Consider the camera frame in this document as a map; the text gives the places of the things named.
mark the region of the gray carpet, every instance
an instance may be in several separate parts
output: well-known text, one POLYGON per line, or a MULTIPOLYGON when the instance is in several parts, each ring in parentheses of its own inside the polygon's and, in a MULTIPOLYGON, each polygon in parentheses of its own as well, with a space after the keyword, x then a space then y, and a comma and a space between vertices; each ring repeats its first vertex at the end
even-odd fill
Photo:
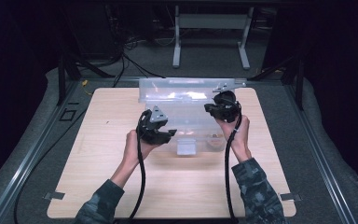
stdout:
MULTIPOLYGON (((216 36, 216 33, 211 35, 203 33, 200 35, 201 37, 192 35, 188 39, 184 38, 182 61, 179 69, 172 68, 172 45, 161 47, 143 42, 136 49, 126 53, 142 67, 165 77, 252 77, 256 74, 256 70, 261 67, 268 33, 265 31, 252 32, 247 46, 252 67, 249 71, 244 71, 241 68, 241 61, 236 48, 237 39, 232 38, 233 35, 237 34, 218 34, 216 36)), ((128 80, 129 77, 143 76, 133 64, 126 63, 125 65, 128 67, 125 70, 123 80, 128 80)), ((120 71, 121 64, 115 63, 102 69, 115 75, 120 71)), ((76 86, 73 93, 68 95, 68 100, 62 105, 62 109, 75 111, 73 121, 87 108, 90 102, 91 97, 85 91, 93 92, 97 88, 111 87, 113 83, 112 79, 97 78, 88 70, 83 70, 82 74, 89 80, 89 84, 82 88, 80 82, 68 81, 68 87, 71 83, 76 86)), ((19 144, 0 171, 0 197, 26 153, 43 132, 43 127, 48 125, 48 118, 57 109, 57 70, 49 72, 47 78, 48 89, 44 100, 19 144)), ((250 87, 256 90, 259 97, 289 188, 293 193, 298 193, 302 197, 302 201, 296 202, 296 215, 290 217, 289 221, 291 223, 342 223, 313 158, 310 140, 294 110, 290 100, 292 96, 287 92, 288 87, 282 86, 279 81, 275 80, 276 78, 276 76, 271 76, 263 82, 250 84, 250 87)), ((137 82, 121 81, 118 87, 136 88, 137 82)), ((337 182, 342 188, 342 193, 347 199, 354 219, 358 222, 357 175, 340 158, 334 144, 324 132, 319 107, 313 96, 312 86, 308 82, 304 86, 304 108, 304 113, 307 115, 337 182)), ((43 145, 44 151, 50 149, 50 152, 36 167, 21 194, 17 210, 20 223, 72 222, 69 219, 48 218, 46 212, 49 201, 43 199, 43 196, 46 192, 55 190, 58 184, 82 117, 74 124, 73 121, 60 121, 60 116, 55 120, 46 143, 43 145)), ((13 223, 13 209, 13 206, 11 206, 1 223, 13 223)), ((169 221, 149 220, 147 223, 169 223, 169 221)), ((183 223, 200 223, 200 221, 186 220, 183 223)))

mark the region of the handheld controller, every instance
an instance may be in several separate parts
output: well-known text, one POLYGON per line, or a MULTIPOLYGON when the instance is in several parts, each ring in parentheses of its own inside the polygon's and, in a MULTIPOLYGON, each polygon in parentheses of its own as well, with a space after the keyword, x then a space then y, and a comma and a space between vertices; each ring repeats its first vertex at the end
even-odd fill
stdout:
POLYGON ((214 104, 204 105, 212 117, 231 123, 241 112, 241 105, 232 91, 221 91, 213 98, 214 104))
POLYGON ((165 126, 168 122, 167 116, 154 106, 153 110, 147 109, 140 119, 136 131, 140 137, 150 145, 162 145, 170 142, 171 137, 175 135, 177 130, 168 130, 167 133, 160 132, 158 129, 165 126))

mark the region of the wooden board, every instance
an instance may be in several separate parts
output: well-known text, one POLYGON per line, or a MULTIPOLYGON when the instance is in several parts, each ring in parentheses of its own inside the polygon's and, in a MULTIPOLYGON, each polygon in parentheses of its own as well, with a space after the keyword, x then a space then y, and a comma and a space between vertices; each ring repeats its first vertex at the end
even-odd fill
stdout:
MULTIPOLYGON (((244 88, 235 93, 242 114, 251 121, 249 148, 253 156, 277 193, 289 193, 255 90, 244 88)), ((75 217, 82 204, 116 170, 122 159, 126 133, 136 128, 145 110, 138 97, 138 89, 134 88, 98 89, 94 93, 56 188, 65 195, 62 200, 51 201, 49 217, 75 217)), ((238 163, 232 152, 229 163, 230 167, 238 163)), ((145 160, 145 171, 145 195, 135 218, 229 217, 224 151, 201 152, 189 157, 177 156, 175 152, 152 152, 145 160)), ((232 172, 230 186, 234 213, 244 217, 240 190, 232 172)), ((140 187, 138 167, 124 187, 126 192, 117 206, 116 217, 130 216, 140 187)), ((287 217, 296 213, 294 202, 282 204, 287 217)))

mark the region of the camouflage sleeve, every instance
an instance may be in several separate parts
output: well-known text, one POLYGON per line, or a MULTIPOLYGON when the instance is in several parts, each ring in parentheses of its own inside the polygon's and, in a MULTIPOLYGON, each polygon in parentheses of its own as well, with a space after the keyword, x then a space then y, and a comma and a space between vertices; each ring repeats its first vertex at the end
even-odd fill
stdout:
POLYGON ((278 195, 254 158, 231 169, 240 186, 246 223, 286 223, 278 195))
POLYGON ((118 201, 124 194, 124 190, 106 180, 91 199, 84 203, 75 217, 75 224, 80 223, 111 223, 111 217, 115 215, 118 201))

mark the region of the transparent container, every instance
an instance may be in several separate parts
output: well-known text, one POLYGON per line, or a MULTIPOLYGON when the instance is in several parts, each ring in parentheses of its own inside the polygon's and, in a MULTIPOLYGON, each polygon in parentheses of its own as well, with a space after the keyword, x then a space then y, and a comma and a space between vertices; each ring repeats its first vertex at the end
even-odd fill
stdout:
POLYGON ((219 152, 226 140, 213 117, 205 112, 205 104, 213 104, 213 89, 233 85, 234 78, 143 78, 139 81, 139 102, 145 109, 157 105, 168 117, 161 132, 176 129, 175 136, 160 151, 176 151, 178 155, 197 152, 219 152))

